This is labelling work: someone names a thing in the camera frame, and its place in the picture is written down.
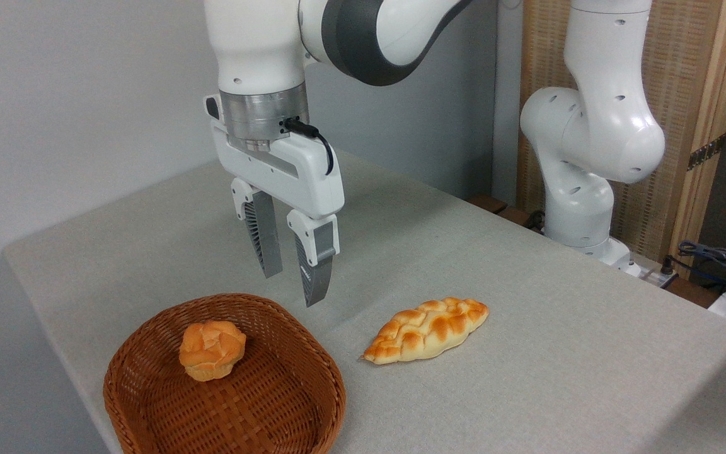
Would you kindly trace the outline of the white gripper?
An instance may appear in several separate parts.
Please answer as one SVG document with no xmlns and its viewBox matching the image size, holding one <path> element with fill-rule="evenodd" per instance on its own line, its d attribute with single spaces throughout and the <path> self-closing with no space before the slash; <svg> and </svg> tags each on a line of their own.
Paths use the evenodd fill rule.
<svg viewBox="0 0 726 454">
<path fill-rule="evenodd" d="M 283 269 L 273 196 L 294 208 L 286 219 L 295 235 L 306 306 L 322 301 L 331 281 L 333 257 L 340 253 L 334 214 L 345 204 L 345 192 L 339 164 L 327 173 L 325 144 L 297 133 L 260 142 L 231 137 L 219 96 L 205 97 L 204 106 L 211 117 L 219 161 L 237 177 L 231 182 L 234 209 L 245 222 L 265 277 Z"/>
</svg>

